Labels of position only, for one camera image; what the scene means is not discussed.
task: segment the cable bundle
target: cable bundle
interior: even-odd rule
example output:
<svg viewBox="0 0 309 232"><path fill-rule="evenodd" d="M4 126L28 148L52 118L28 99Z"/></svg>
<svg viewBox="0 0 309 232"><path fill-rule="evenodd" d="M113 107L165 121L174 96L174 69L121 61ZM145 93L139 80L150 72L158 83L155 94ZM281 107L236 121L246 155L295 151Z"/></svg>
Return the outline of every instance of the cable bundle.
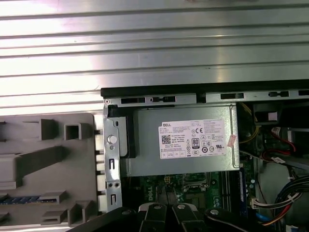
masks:
<svg viewBox="0 0 309 232"><path fill-rule="evenodd" d="M280 154L283 154L283 155L291 155L292 153L296 152L296 147L293 143L291 143L290 141L288 140L285 140L285 139L282 139L280 138L279 136L277 136L275 133L273 132L270 132L270 134L277 140L280 140L286 144L288 144L290 146L290 149L289 150L286 150L286 151L282 151L282 150L278 150L278 149L266 149L262 154L261 154L261 158L265 161L272 161L271 159L269 159L267 157L267 154L269 153L280 153Z"/></svg>
<svg viewBox="0 0 309 232"><path fill-rule="evenodd" d="M296 177L288 184L286 184L281 192L278 194L274 204L262 204L258 201L254 201L253 204L260 208L274 209L274 214L276 215L272 220L264 222L263 225L268 226L282 219L291 208L292 204L298 200L304 192L309 192L309 175L303 177ZM276 225L276 227L281 229L280 231L285 231L285 226Z"/></svg>
<svg viewBox="0 0 309 232"><path fill-rule="evenodd" d="M252 116L252 111L251 111L251 109L247 105L245 105L242 102L240 102L240 105L245 109L245 111L248 114L250 114ZM250 142L251 140L253 140L257 136L258 133L259 133L259 127L255 126L253 134L250 137L248 137L246 140L240 141L239 144L245 144L245 143Z"/></svg>

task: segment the white label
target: white label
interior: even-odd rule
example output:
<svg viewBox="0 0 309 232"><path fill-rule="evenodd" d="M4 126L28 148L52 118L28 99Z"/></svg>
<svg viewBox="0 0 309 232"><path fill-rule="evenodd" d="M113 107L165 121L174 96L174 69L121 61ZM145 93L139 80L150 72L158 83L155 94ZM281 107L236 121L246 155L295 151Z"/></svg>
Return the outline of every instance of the white label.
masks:
<svg viewBox="0 0 309 232"><path fill-rule="evenodd" d="M159 141L161 159L226 154L222 119L162 122Z"/></svg>
<svg viewBox="0 0 309 232"><path fill-rule="evenodd" d="M275 161L276 163L285 163L285 161L280 159L279 157L272 157L271 159Z"/></svg>
<svg viewBox="0 0 309 232"><path fill-rule="evenodd" d="M269 121L278 121L277 112L268 113L268 120Z"/></svg>

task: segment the wires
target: wires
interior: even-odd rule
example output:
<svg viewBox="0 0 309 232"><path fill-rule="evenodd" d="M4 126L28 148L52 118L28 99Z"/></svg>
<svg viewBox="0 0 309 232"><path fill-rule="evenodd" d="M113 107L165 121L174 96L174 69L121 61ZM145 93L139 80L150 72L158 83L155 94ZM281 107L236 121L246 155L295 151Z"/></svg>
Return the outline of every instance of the wires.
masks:
<svg viewBox="0 0 309 232"><path fill-rule="evenodd" d="M249 153L249 152L247 152L247 151L239 150L239 152L242 153L242 154L245 154L245 155L247 155L247 156L252 156L253 158L259 158L259 157L255 156L255 155L253 155L253 154L251 154L251 153Z"/></svg>
<svg viewBox="0 0 309 232"><path fill-rule="evenodd" d="M262 188L261 188L261 184L260 184L259 178L257 178L257 185L259 187L260 193L262 195L262 198L263 198L265 204L267 204L266 198L265 198L264 193L263 193Z"/></svg>
<svg viewBox="0 0 309 232"><path fill-rule="evenodd" d="M270 161L270 162L273 162L273 160L267 158L268 153L280 153L280 154L287 155L287 156L291 154L289 151L281 151L281 150L277 150L277 149L268 149L261 154L261 158L265 161Z"/></svg>
<svg viewBox="0 0 309 232"><path fill-rule="evenodd" d="M293 149L293 152L296 152L296 147L295 147L294 144L292 144L290 141L287 141L287 140L285 140L285 139L280 138L278 135L276 135L276 134L273 133L272 131L270 132L270 134L271 134L275 139L278 139L278 140L280 140L280 141L282 141L282 142L284 142L284 143L290 145L290 146L292 147L292 149Z"/></svg>
<svg viewBox="0 0 309 232"><path fill-rule="evenodd" d="M250 115L252 116L252 111L251 111L251 109L250 109L247 105L245 105L245 104L242 103L242 102L240 102L240 105L244 108L244 110L245 110L248 114L250 114ZM259 127L255 126L255 129L254 129L253 134L252 134L250 137L248 137L246 140L241 141L241 142L239 142L239 143L240 143L240 144L245 144L245 143L247 143L247 142L250 142L251 140L253 140L253 139L257 136L258 133L259 133Z"/></svg>
<svg viewBox="0 0 309 232"><path fill-rule="evenodd" d="M289 211L290 208L291 208L291 205L286 206L285 209L278 216L276 216L271 221L262 223L262 225L263 226L269 226L269 225L279 221L280 219L282 219L287 214L287 212Z"/></svg>
<svg viewBox="0 0 309 232"><path fill-rule="evenodd" d="M295 179L292 179L291 182L283 187L277 195L274 204L263 204L254 200L253 205L259 208L274 209L274 214L276 215L271 221L264 222L262 225L268 226L276 223L276 227L279 226L280 231L285 231L285 227L278 224L279 220L284 218L292 204L298 200L304 192L309 192L309 175L297 177L295 174L291 174L292 178Z"/></svg>
<svg viewBox="0 0 309 232"><path fill-rule="evenodd" d="M264 208L264 209L279 209L286 207L290 204L292 204L294 201L298 200L302 196L302 193L295 193L293 196L289 195L288 200L285 200L280 203L275 203L275 204L264 204L260 203L258 200L253 200L253 205L259 208Z"/></svg>

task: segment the red cable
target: red cable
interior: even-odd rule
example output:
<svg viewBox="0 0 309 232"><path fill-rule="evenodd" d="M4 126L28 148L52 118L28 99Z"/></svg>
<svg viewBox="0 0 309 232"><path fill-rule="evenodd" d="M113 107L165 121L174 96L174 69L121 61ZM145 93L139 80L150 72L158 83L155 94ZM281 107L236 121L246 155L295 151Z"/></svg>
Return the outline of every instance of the red cable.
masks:
<svg viewBox="0 0 309 232"><path fill-rule="evenodd" d="M280 138L278 135L276 135L276 134L273 133L273 132L270 132L270 134L271 134L274 138L279 139L280 141L289 144L289 145L293 148L293 151L296 152L296 147L295 147L295 145L292 144L290 141L287 141L287 140L285 140L285 139Z"/></svg>
<svg viewBox="0 0 309 232"><path fill-rule="evenodd" d="M278 218L278 217L281 217L281 216L283 216L283 215L285 215L285 214L289 211L289 209L290 209L291 207L292 207L291 204L287 205L287 206L283 209L283 211L277 216L277 218Z"/></svg>
<svg viewBox="0 0 309 232"><path fill-rule="evenodd" d="M291 153L290 153L289 151L281 151L281 150L276 150L276 149L268 149L268 150L264 151L264 152L262 153L262 155L261 155L262 158L263 158L264 160L266 160L266 161L273 161L273 160L271 160L271 159L269 159L269 158L267 158L267 157L265 156L268 152L277 152L277 153L284 154L284 155L286 155L286 156L290 156L290 155L291 155Z"/></svg>

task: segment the connector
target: connector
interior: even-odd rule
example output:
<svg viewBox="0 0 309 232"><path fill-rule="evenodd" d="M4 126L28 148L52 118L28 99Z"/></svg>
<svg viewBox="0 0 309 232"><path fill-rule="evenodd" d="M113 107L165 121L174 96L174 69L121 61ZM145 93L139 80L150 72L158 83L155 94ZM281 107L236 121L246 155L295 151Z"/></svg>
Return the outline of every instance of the connector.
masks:
<svg viewBox="0 0 309 232"><path fill-rule="evenodd" d="M256 207L254 205L254 201L258 201L258 198L251 198L250 199L250 207L251 207L251 209L258 209L258 207Z"/></svg>

